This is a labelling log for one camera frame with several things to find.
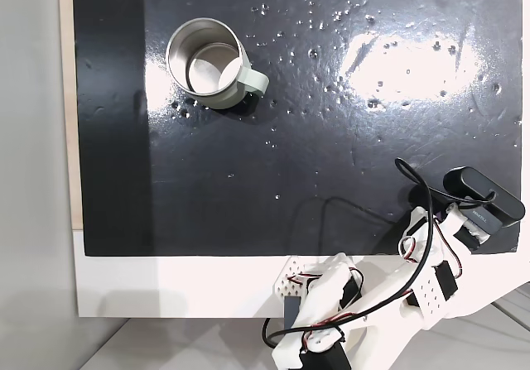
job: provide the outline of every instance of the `white surface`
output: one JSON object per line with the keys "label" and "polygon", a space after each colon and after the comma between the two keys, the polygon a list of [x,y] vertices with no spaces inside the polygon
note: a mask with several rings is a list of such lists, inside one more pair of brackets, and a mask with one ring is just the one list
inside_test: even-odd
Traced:
{"label": "white surface", "polygon": [[123,320],[79,319],[58,0],[0,0],[0,368],[80,368]]}
{"label": "white surface", "polygon": [[[277,370],[271,349],[260,338],[262,323],[129,320],[82,370]],[[276,330],[282,324],[274,320],[270,327]],[[529,363],[528,332],[489,305],[477,314],[442,320],[420,331],[391,369],[528,370]]]}
{"label": "white surface", "polygon": [[[272,287],[287,257],[86,257],[80,231],[74,232],[74,246],[79,316],[283,316]],[[517,253],[470,256],[468,274],[472,276],[461,283],[475,300],[467,294],[456,296],[451,316],[472,314],[529,281],[526,247],[528,240],[521,238]],[[307,261],[316,259],[308,257]],[[398,256],[354,258],[367,288],[378,284],[400,260]],[[208,288],[197,283],[212,275],[216,275],[215,283]]]}

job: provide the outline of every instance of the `metal mug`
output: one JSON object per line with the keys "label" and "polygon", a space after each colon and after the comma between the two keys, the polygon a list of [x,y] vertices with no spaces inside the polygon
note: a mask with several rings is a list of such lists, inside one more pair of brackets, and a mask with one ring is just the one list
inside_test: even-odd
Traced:
{"label": "metal mug", "polygon": [[212,109],[233,107],[246,93],[263,95],[268,86],[268,77],[251,69],[234,32],[211,18],[196,18],[175,31],[166,64],[181,89]]}

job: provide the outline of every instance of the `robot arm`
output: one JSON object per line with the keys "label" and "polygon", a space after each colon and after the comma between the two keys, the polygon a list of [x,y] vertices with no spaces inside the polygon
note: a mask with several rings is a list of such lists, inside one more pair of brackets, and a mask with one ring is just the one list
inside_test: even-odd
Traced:
{"label": "robot arm", "polygon": [[[506,191],[493,182],[491,184],[495,193],[500,192],[503,197]],[[411,212],[409,226],[400,241],[401,265],[369,291],[359,286],[361,296],[356,296],[344,309],[340,308],[339,302],[345,285],[351,282],[351,270],[356,269],[353,261],[341,253],[323,264],[307,267],[305,271],[315,275],[316,279],[303,282],[300,312],[293,328],[319,326],[320,329],[286,334],[272,351],[278,369],[386,370],[420,329],[430,329],[440,319],[453,317],[453,303],[458,305],[458,296],[465,294],[462,289],[470,286],[467,279],[476,275],[472,272],[474,262],[470,245],[485,242],[492,231],[490,226],[495,225],[489,219],[480,219],[489,217],[490,212],[476,211],[470,218],[468,210],[473,212],[468,207],[465,213],[457,204],[451,204],[444,221],[440,224],[434,221],[436,230],[431,250],[411,287],[402,296],[366,316],[355,315],[372,309],[400,291],[417,269],[417,262],[423,258],[428,230],[428,214],[424,208],[417,207]],[[519,214],[522,218],[524,207]],[[348,363],[345,352],[352,348],[357,351]],[[318,359],[318,366],[312,365],[313,358]]]}

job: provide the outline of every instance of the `red wire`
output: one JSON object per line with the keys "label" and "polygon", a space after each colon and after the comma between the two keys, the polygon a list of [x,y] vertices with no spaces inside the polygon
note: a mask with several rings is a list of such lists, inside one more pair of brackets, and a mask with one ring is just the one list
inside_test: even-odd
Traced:
{"label": "red wire", "polygon": [[438,230],[438,233],[440,234],[440,238],[441,238],[441,240],[442,240],[442,241],[444,242],[444,244],[447,246],[447,248],[449,249],[450,253],[451,253],[452,256],[455,258],[456,263],[458,264],[458,275],[455,276],[455,279],[458,279],[459,277],[462,276],[462,263],[460,262],[460,259],[458,258],[458,256],[456,255],[456,253],[453,251],[453,249],[451,248],[451,246],[449,245],[449,243],[446,241],[446,237],[445,237],[444,234],[441,232],[440,226],[438,225],[438,221],[435,220],[434,225],[436,226],[436,229]]}

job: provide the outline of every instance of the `wire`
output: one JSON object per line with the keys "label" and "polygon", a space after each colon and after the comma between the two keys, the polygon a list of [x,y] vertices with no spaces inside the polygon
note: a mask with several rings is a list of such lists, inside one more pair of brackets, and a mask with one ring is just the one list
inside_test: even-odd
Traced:
{"label": "wire", "polygon": [[[419,183],[419,181],[415,178],[414,175],[407,175],[405,173],[403,173],[410,181],[418,184],[418,185],[421,185]],[[497,198],[497,194],[495,192],[490,192],[488,194],[488,196],[486,196],[485,200],[480,200],[480,199],[467,199],[467,198],[461,198],[459,196],[454,196],[454,195],[451,195],[451,194],[448,194],[447,192],[444,192],[442,190],[437,190],[435,188],[432,188],[431,186],[429,186],[429,190],[431,190],[431,192],[434,192],[436,194],[439,194],[439,195],[442,195],[442,196],[445,196],[447,199],[452,199],[454,201],[457,201],[457,202],[461,202],[461,203],[468,203],[468,204],[474,204],[474,206],[465,206],[465,209],[474,209],[476,207],[479,207],[479,206],[484,206],[486,204],[491,204],[495,198]]]}
{"label": "wire", "polygon": [[443,241],[443,243],[447,246],[447,249],[450,251],[450,253],[452,254],[452,256],[455,258],[456,260],[456,263],[458,264],[458,274],[455,276],[455,279],[458,279],[459,277],[462,276],[462,262],[460,262],[460,259],[458,258],[458,256],[456,255],[455,251],[453,250],[453,248],[449,245],[449,243],[446,241],[446,237],[444,236],[444,234],[441,232],[441,228],[440,228],[440,225],[438,225],[438,221],[435,220],[434,222],[434,225],[436,227],[436,229],[438,230],[438,233],[440,234],[440,238],[441,240]]}
{"label": "wire", "polygon": [[508,316],[511,320],[513,320],[515,323],[517,323],[519,326],[521,326],[523,329],[530,332],[530,326],[528,326],[526,323],[524,323],[522,320],[520,320],[517,316],[509,312],[508,310],[504,309],[497,301],[494,301],[491,303],[492,306],[500,310],[503,314]]}
{"label": "wire", "polygon": [[351,314],[345,316],[343,319],[339,320],[332,320],[327,324],[320,324],[320,325],[312,325],[312,326],[305,326],[305,327],[294,327],[291,329],[284,329],[279,330],[275,333],[272,333],[267,336],[267,327],[263,327],[263,341],[265,341],[267,346],[276,347],[277,343],[272,341],[272,339],[276,337],[280,337],[286,334],[292,334],[292,333],[304,333],[304,332],[310,332],[310,331],[318,331],[318,330],[325,330],[325,329],[337,329],[342,324],[346,324],[348,322],[351,322],[353,320],[363,318],[364,316],[370,315],[376,310],[379,310],[383,308],[385,305],[390,304],[391,302],[402,298],[404,294],[406,294],[409,291],[410,286],[414,283],[414,281],[417,279],[418,275],[422,271],[423,267],[426,264],[427,258],[429,257],[429,253],[431,252],[431,246],[432,246],[432,233],[434,229],[434,211],[432,208],[432,197],[431,197],[431,189],[429,185],[425,182],[423,177],[417,173],[408,163],[406,163],[401,158],[396,158],[394,161],[397,169],[406,176],[409,180],[415,181],[417,184],[422,186],[425,189],[426,197],[427,197],[427,223],[428,223],[428,230],[427,230],[427,240],[425,245],[425,251],[423,252],[422,259],[419,261],[416,269],[412,273],[410,279],[405,283],[405,285],[396,291],[394,294],[392,294],[390,297],[388,297],[386,300],[383,300],[379,302],[378,304],[372,306],[371,308],[368,308],[367,310],[363,310],[359,312],[358,314]]}
{"label": "wire", "polygon": [[344,306],[344,308],[342,308],[342,310],[348,308],[350,305],[352,305],[355,300],[357,300],[357,298],[359,297],[359,295],[361,294],[361,289],[363,288],[363,284],[364,284],[364,275],[363,273],[357,269],[357,268],[350,268],[349,269],[350,271],[356,271],[360,276],[361,276],[361,282],[359,283],[359,289],[357,290],[357,292],[355,293],[355,296],[348,302],[348,304],[346,304]]}
{"label": "wire", "polygon": [[268,341],[268,338],[267,338],[267,327],[268,327],[268,324],[270,323],[270,321],[271,321],[271,318],[266,318],[265,322],[263,323],[262,340],[269,348],[275,349],[276,344],[275,343],[270,343]]}

